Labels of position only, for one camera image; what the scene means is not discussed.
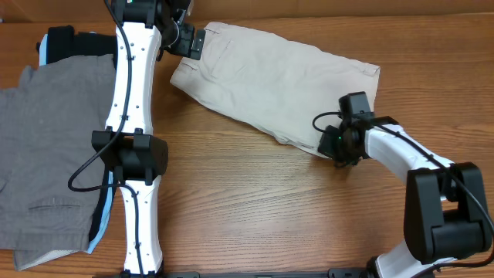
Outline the beige shorts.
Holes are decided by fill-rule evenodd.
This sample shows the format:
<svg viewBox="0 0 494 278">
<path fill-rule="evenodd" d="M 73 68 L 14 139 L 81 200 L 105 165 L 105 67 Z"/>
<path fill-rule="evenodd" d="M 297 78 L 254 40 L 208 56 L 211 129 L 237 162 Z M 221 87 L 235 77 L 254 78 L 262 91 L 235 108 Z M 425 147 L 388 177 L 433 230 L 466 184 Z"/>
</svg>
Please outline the beige shorts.
<svg viewBox="0 0 494 278">
<path fill-rule="evenodd" d="M 310 154 L 313 118 L 364 91 L 374 103 L 381 68 L 270 32 L 210 22 L 199 60 L 183 58 L 171 84 L 210 110 L 245 122 Z"/>
</svg>

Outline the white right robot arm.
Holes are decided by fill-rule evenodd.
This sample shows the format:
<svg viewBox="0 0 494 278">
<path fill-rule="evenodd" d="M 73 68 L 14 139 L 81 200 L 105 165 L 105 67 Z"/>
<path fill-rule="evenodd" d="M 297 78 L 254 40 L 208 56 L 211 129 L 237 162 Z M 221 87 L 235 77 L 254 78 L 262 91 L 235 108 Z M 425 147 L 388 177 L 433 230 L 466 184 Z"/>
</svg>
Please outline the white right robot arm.
<svg viewBox="0 0 494 278">
<path fill-rule="evenodd" d="M 342 115 L 321 131 L 320 151 L 337 167 L 379 161 L 406 184 L 404 240 L 364 268 L 333 268 L 330 277 L 433 277 L 443 268 L 480 268 L 493 258 L 467 258 L 490 250 L 493 220 L 482 173 L 431 153 L 390 117 Z"/>
</svg>

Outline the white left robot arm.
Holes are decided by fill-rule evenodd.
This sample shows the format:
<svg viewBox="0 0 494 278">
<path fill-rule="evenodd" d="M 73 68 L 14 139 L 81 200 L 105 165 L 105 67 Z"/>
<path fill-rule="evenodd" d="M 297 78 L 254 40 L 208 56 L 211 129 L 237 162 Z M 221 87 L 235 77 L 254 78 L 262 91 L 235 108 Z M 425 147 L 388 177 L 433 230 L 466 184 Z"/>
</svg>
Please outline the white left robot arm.
<svg viewBox="0 0 494 278">
<path fill-rule="evenodd" d="M 104 131 L 91 143 L 123 197 L 127 254 L 122 277 L 163 277 L 157 195 L 168 162 L 167 142 L 154 136 L 151 98 L 154 68 L 164 53 L 198 60 L 205 31 L 185 19 L 192 0 L 113 1 L 116 79 Z"/>
</svg>

